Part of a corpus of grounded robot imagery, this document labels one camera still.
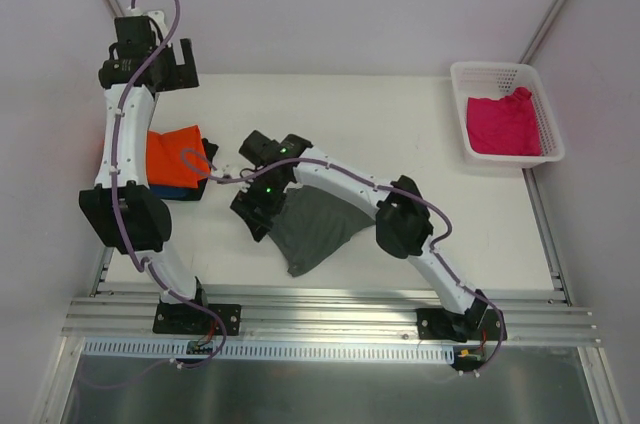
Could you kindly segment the dark grey t shirt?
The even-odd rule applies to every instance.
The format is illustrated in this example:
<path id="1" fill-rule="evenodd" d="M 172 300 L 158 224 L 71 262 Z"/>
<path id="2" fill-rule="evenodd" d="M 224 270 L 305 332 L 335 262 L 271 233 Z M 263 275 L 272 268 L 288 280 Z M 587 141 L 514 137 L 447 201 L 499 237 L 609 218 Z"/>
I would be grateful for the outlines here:
<path id="1" fill-rule="evenodd" d="M 373 225 L 374 219 L 356 206 L 320 189 L 302 186 L 286 191 L 269 237 L 286 260 L 287 273 L 297 278 Z"/>

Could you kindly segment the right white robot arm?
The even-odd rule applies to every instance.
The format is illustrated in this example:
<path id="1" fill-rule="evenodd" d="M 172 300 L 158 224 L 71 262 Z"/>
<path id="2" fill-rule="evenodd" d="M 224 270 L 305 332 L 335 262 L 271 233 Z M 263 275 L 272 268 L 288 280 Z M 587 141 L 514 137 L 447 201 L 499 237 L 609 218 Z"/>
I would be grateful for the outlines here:
<path id="1" fill-rule="evenodd" d="M 432 286 L 440 299 L 427 319 L 436 338 L 466 342 L 481 330 L 489 302 L 470 288 L 437 250 L 439 237 L 430 221 L 435 207 L 420 194 L 415 181 L 402 175 L 392 181 L 377 179 L 331 160 L 310 141 L 289 134 L 281 142 L 253 131 L 240 154 L 254 165 L 244 177 L 246 188 L 230 208 L 245 223 L 254 241 L 271 232 L 277 219 L 291 212 L 292 204 L 309 191 L 322 198 L 312 213 L 327 214 L 332 198 L 372 220 L 378 247 L 389 256 L 409 262 Z"/>

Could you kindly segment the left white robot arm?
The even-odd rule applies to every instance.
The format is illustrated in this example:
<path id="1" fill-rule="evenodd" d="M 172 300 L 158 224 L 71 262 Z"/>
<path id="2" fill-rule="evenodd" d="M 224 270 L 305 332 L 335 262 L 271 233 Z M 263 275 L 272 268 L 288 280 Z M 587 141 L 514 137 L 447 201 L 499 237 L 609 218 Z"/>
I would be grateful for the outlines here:
<path id="1" fill-rule="evenodd" d="M 210 319 L 206 294 L 171 245 L 168 206 L 149 187 L 147 132 L 159 95 L 198 86 L 191 42 L 151 14 L 118 17 L 116 40 L 98 72 L 104 90 L 106 126 L 100 167 L 92 188 L 79 193 L 79 206 L 101 242 L 127 256 L 158 286 L 163 314 L 175 313 L 188 332 Z"/>

